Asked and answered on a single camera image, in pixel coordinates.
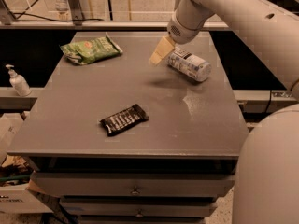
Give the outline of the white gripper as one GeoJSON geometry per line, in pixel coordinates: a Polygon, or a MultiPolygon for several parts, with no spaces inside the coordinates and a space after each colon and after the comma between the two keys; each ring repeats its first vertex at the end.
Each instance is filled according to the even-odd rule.
{"type": "Polygon", "coordinates": [[[161,38],[149,58],[149,63],[159,65],[175,49],[175,43],[191,42],[213,15],[214,12],[201,3],[195,3],[193,0],[180,0],[167,25],[169,36],[161,38]]]}

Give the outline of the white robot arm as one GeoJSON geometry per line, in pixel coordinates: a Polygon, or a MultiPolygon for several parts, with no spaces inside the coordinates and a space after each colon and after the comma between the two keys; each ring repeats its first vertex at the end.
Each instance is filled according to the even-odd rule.
{"type": "MultiPolygon", "coordinates": [[[[150,57],[160,63],[218,16],[260,60],[236,66],[250,87],[299,93],[299,19],[268,0],[179,0],[150,57]]],[[[246,138],[235,172],[232,224],[299,224],[299,106],[264,118],[246,138]]]]}

